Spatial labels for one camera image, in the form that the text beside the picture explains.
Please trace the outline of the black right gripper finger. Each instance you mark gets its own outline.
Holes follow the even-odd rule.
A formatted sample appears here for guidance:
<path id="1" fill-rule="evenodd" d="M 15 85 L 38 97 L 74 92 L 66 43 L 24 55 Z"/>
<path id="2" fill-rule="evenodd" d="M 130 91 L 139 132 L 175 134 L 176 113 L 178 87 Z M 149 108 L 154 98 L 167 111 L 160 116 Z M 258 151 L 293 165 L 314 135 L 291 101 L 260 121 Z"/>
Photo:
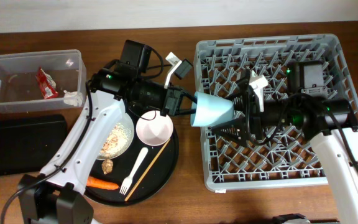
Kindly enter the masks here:
<path id="1" fill-rule="evenodd" d="M 242 147 L 247 147 L 248 134 L 246 132 L 245 118 L 236 118 L 211 128 L 214 135 L 221 136 Z"/>
<path id="2" fill-rule="evenodd" d="M 234 106 L 245 106 L 249 97 L 249 75 L 245 75 L 240 80 L 236 81 L 238 90 L 228 96 Z"/>

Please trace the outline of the blue cup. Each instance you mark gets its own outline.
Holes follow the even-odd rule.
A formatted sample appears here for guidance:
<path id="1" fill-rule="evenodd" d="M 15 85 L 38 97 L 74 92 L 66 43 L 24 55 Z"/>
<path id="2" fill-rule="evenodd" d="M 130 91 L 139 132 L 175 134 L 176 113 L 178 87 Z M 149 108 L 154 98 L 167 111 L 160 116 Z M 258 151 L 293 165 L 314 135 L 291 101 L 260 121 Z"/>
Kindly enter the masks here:
<path id="1" fill-rule="evenodd" d="M 195 109 L 195 113 L 190 116 L 192 127 L 215 126 L 234 119 L 232 101 L 200 91 L 195 93 L 195 97 L 197 103 L 191 105 Z"/>

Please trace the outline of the pink bowl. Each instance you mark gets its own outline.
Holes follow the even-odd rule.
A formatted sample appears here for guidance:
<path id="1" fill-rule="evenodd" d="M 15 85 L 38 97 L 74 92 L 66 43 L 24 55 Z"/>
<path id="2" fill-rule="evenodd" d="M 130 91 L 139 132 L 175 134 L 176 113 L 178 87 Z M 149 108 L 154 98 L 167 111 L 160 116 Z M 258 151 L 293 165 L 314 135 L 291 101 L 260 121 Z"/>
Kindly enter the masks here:
<path id="1" fill-rule="evenodd" d="M 157 110 L 148 111 L 138 119 L 135 130 L 144 144 L 160 146 L 173 134 L 173 122 L 169 116 L 162 116 Z"/>

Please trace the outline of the white tissue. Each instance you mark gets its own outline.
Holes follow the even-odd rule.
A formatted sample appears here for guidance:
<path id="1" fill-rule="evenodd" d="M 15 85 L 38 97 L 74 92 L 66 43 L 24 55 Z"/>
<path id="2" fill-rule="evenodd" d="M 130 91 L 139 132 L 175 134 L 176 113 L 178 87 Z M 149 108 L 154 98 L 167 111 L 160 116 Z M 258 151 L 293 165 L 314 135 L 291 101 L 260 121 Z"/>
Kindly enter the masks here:
<path id="1" fill-rule="evenodd" d="M 83 104 L 83 94 L 81 92 L 69 92 L 64 90 L 63 102 L 71 106 L 81 106 Z"/>

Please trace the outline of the red snack wrapper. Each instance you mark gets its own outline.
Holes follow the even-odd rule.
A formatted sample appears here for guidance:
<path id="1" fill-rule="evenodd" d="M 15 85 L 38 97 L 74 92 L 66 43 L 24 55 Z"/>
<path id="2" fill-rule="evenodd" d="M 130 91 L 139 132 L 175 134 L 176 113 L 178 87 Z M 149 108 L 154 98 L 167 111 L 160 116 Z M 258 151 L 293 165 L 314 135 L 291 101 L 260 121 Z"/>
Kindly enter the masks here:
<path id="1" fill-rule="evenodd" d="M 41 67 L 39 67 L 35 78 L 44 99 L 58 97 L 58 91 L 55 89 L 56 83 L 53 81 L 52 77 L 47 74 Z"/>

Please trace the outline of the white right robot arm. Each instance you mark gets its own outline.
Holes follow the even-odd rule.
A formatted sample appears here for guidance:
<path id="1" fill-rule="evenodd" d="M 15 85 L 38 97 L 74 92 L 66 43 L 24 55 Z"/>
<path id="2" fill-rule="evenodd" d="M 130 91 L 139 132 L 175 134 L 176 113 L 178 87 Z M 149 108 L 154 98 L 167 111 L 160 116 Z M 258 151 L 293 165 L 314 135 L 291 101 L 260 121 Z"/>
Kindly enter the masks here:
<path id="1" fill-rule="evenodd" d="M 288 98 L 264 101 L 260 78 L 244 70 L 240 90 L 227 97 L 244 117 L 211 128 L 214 134 L 238 145 L 264 145 L 274 134 L 263 130 L 294 125 L 302 130 L 323 167 L 341 223 L 358 223 L 358 120 L 344 98 L 330 100 L 319 61 L 295 62 L 286 70 Z"/>

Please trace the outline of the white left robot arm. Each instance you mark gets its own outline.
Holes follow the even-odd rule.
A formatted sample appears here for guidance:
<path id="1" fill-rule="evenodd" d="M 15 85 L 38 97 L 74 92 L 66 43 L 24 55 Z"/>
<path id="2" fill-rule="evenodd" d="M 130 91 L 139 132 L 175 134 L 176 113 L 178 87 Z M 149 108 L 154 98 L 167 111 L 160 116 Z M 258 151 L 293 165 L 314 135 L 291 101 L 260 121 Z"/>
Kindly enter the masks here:
<path id="1" fill-rule="evenodd" d="M 182 79 L 192 68 L 187 59 L 173 54 L 160 58 L 171 64 L 165 83 L 147 75 L 151 54 L 149 45 L 127 40 L 119 59 L 113 59 L 86 83 L 84 107 L 63 144 L 38 176 L 24 175 L 17 191 L 5 203 L 0 223 L 14 201 L 19 199 L 24 223 L 96 223 L 94 209 L 85 199 L 86 183 L 107 136 L 127 110 L 155 110 L 162 116 L 188 115 L 194 109 L 181 108 L 191 93 L 170 83 L 172 75 Z"/>

